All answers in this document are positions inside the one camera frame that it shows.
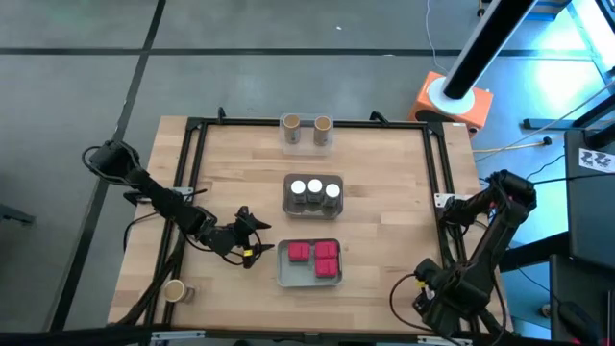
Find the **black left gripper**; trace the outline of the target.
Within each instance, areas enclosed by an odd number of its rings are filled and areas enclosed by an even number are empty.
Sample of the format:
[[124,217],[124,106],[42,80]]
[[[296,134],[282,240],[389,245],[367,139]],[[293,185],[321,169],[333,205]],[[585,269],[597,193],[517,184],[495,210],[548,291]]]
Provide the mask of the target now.
[[251,246],[251,230],[270,229],[271,225],[258,220],[247,206],[241,206],[235,214],[235,222],[226,226],[206,224],[201,227],[201,243],[220,256],[228,255],[233,248],[241,247],[242,266],[251,268],[261,255],[275,247],[274,244],[257,243]]

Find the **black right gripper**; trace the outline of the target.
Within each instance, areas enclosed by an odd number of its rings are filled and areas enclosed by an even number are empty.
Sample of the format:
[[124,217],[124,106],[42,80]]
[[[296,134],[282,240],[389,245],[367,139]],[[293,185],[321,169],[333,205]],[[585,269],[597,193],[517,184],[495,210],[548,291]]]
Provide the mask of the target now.
[[426,292],[415,298],[415,310],[422,322],[441,336],[452,336],[459,320],[471,319],[485,302],[485,293],[464,278],[471,267],[469,262],[462,262],[441,268],[433,260],[424,259],[415,268],[417,281],[432,292],[431,298]]

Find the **red lid spice jar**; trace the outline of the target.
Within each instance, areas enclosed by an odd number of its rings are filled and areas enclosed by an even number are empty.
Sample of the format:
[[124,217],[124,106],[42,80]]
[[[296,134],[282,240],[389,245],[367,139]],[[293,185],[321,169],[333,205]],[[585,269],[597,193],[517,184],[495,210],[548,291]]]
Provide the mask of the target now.
[[287,245],[287,256],[291,262],[304,262],[310,259],[311,245],[304,241],[293,241]]

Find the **dark plastic tray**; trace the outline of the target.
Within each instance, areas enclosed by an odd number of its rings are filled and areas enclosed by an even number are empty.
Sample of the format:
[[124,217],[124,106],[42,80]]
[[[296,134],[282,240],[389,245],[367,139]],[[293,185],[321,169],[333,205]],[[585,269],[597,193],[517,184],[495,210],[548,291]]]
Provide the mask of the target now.
[[[329,212],[322,208],[321,211],[309,211],[308,203],[305,210],[300,214],[291,213],[288,210],[288,199],[289,199],[289,186],[295,180],[301,180],[308,185],[308,181],[311,179],[319,179],[323,183],[324,193],[325,187],[328,184],[334,183],[340,186],[341,195],[340,195],[340,205],[334,212]],[[282,198],[282,206],[283,211],[293,217],[305,218],[305,219],[322,219],[322,220],[333,220],[335,219],[344,209],[344,183],[340,176],[338,175],[323,175],[323,174],[301,174],[301,173],[291,173],[287,174],[283,179],[283,198]]]

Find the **grey rectangular plastic tray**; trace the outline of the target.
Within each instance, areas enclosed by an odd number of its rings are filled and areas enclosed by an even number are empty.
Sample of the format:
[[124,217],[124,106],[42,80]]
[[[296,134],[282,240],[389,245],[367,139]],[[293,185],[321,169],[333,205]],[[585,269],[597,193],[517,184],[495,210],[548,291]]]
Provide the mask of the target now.
[[[332,242],[336,249],[335,270],[331,275],[318,276],[316,273],[316,243]],[[306,243],[309,248],[309,258],[306,260],[290,259],[291,243]],[[342,256],[340,243],[334,238],[316,239],[284,239],[277,246],[277,279],[278,284],[286,288],[336,286],[343,280]]]

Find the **white lid spice jar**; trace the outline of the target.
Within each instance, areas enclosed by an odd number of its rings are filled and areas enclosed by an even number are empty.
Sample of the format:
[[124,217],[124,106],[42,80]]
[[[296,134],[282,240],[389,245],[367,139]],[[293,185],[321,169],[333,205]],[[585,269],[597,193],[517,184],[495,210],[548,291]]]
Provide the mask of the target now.
[[321,211],[323,208],[324,187],[319,179],[311,179],[307,183],[307,208],[309,211]]
[[328,184],[325,187],[323,208],[326,211],[334,212],[340,205],[340,186],[334,183]]
[[301,180],[293,181],[289,186],[288,210],[291,213],[302,213],[308,202],[306,184]]

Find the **wood lid spice jar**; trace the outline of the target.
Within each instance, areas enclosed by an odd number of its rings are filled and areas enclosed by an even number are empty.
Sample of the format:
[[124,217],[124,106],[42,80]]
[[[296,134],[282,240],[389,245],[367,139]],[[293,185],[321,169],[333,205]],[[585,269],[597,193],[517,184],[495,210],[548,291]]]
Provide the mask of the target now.
[[313,142],[317,146],[327,146],[330,141],[332,120],[326,116],[318,116],[314,120]]
[[298,114],[286,114],[283,117],[284,140],[288,144],[296,144],[301,138],[301,118]]
[[173,279],[168,281],[162,290],[163,297],[168,303],[187,303],[195,293],[195,288],[184,282]]

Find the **clear plastic tray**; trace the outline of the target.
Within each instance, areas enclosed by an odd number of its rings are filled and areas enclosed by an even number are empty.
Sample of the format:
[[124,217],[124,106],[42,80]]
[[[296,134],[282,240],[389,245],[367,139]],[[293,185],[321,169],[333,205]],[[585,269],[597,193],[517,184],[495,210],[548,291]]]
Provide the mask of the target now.
[[[280,145],[284,154],[293,156],[327,156],[333,147],[334,122],[330,115],[321,113],[297,113],[301,118],[301,138],[296,144],[288,144],[284,140],[283,133],[283,117],[288,113],[283,113],[279,119],[279,139]],[[321,115],[326,115],[332,120],[332,129],[330,131],[330,141],[327,146],[317,146],[313,142],[314,120]]]

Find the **black computer mouse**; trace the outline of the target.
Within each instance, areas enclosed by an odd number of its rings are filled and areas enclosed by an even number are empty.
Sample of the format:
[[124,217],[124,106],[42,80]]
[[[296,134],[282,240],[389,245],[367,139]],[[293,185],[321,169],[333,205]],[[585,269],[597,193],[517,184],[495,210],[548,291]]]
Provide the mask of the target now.
[[578,304],[560,302],[557,314],[567,332],[582,343],[598,344],[602,331],[594,319]]

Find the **black desk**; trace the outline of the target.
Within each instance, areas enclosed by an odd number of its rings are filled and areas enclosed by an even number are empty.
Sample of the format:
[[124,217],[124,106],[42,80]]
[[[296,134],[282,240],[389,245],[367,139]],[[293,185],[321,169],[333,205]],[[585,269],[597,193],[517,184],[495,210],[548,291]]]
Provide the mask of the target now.
[[615,173],[578,165],[578,149],[615,155],[615,140],[598,149],[586,145],[593,133],[565,134],[568,252],[550,258],[552,340],[579,343],[562,324],[560,302],[578,304],[599,325],[597,346],[615,346]]

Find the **orange box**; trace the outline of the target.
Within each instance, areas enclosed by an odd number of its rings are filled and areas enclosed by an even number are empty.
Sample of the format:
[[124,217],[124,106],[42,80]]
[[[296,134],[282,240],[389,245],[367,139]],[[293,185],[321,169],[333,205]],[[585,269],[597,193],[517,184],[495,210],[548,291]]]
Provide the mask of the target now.
[[462,115],[442,113],[433,106],[427,94],[430,83],[439,77],[445,76],[433,71],[428,73],[410,108],[408,119],[410,121],[462,123],[466,126],[468,136],[473,138],[486,124],[493,94],[488,90],[473,87],[471,89],[474,91],[476,100],[470,111]]

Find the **white round disc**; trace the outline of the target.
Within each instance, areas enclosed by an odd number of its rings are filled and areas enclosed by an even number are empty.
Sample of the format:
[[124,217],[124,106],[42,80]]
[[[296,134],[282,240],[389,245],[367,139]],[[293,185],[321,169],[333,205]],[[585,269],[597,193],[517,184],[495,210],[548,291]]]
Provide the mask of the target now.
[[445,82],[445,77],[439,77],[430,83],[427,94],[433,106],[438,111],[450,115],[462,115],[470,111],[476,100],[474,91],[470,89],[460,99],[453,99],[444,93]]

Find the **white paper label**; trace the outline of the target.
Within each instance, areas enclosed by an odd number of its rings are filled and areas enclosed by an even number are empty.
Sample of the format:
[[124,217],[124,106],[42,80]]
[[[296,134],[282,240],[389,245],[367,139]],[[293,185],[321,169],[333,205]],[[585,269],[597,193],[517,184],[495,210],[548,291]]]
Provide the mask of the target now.
[[579,148],[578,165],[603,173],[615,173],[615,155]]

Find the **black stand foot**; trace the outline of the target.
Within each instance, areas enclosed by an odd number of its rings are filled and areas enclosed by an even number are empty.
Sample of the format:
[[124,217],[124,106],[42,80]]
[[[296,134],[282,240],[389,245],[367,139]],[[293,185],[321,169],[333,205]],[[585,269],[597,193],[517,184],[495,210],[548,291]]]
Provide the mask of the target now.
[[567,131],[573,129],[585,129],[597,123],[600,119],[615,111],[615,93],[611,94],[597,106],[593,107],[585,114],[575,120],[551,120],[539,118],[526,118],[522,121],[521,127],[524,130],[539,130],[545,127],[547,130]]

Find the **grey floor object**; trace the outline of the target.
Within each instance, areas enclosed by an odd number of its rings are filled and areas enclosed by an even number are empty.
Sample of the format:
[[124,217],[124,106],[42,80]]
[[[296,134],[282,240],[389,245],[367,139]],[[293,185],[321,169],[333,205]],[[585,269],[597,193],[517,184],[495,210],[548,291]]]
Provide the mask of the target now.
[[23,224],[33,224],[36,218],[21,210],[0,204],[0,220],[13,220]]

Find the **black aluminium table frame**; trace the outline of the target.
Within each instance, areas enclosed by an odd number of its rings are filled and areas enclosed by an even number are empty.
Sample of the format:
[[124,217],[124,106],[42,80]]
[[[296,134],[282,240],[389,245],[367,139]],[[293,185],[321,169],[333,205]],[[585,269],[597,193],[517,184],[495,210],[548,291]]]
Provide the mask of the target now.
[[[341,121],[334,126],[331,153],[314,157],[284,154],[274,119],[201,118],[192,134],[187,124],[185,116],[160,120],[148,164],[152,176],[169,184],[186,150],[188,161],[198,164],[192,172],[201,189],[195,203],[222,223],[247,206],[271,225],[259,234],[275,247],[250,269],[185,247],[180,276],[196,287],[196,295],[187,304],[159,303],[157,321],[237,337],[316,333],[382,340],[427,332],[411,305],[419,289],[408,273],[421,260],[440,255],[431,180],[445,178],[441,148],[453,157],[456,190],[479,189],[463,128],[449,123],[436,134],[425,123]],[[283,178],[295,172],[339,175],[341,214],[329,221],[288,216],[282,207]],[[280,286],[278,243],[316,238],[339,241],[342,282]]]

